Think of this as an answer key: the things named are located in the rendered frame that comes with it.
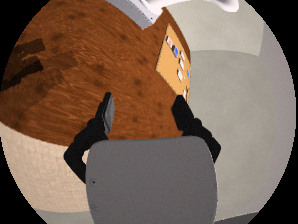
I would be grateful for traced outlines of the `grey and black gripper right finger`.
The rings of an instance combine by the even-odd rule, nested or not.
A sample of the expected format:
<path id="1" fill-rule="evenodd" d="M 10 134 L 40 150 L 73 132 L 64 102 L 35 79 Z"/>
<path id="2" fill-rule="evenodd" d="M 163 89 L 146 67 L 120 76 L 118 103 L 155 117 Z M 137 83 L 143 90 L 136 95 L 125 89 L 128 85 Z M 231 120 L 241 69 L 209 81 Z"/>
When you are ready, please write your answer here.
<path id="1" fill-rule="evenodd" d="M 221 146 L 216 139 L 212 137 L 212 133 L 202 126 L 201 120 L 199 118 L 194 118 L 194 115 L 183 95 L 178 94 L 176 96 L 171 111 L 177 129 L 179 129 L 179 131 L 183 131 L 182 136 L 197 136 L 204 139 L 215 164 L 221 151 Z"/>

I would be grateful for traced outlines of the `white playing card with red pips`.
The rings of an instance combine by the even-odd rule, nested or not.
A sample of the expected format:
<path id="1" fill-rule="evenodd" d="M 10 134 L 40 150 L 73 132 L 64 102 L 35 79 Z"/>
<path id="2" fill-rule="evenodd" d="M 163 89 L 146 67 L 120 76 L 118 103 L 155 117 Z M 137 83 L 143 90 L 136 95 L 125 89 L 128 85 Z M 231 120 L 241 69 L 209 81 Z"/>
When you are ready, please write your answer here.
<path id="1" fill-rule="evenodd" d="M 168 39 L 167 39 L 167 43 L 169 44 L 170 48 L 172 48 L 172 40 L 170 39 L 170 37 L 168 36 Z"/>

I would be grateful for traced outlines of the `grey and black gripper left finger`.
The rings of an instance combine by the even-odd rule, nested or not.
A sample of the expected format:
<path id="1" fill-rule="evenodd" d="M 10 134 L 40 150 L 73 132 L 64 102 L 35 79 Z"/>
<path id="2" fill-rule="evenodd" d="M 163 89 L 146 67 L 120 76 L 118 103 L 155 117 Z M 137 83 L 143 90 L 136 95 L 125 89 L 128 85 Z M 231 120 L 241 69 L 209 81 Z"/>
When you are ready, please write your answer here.
<path id="1" fill-rule="evenodd" d="M 112 129 L 114 112 L 113 95 L 111 92 L 106 92 L 103 101 L 98 106 L 95 118 L 90 119 L 87 127 L 74 137 L 74 142 L 63 155 L 65 162 L 84 184 L 86 184 L 86 164 L 82 160 L 84 152 L 96 142 L 109 140 L 106 135 Z"/>

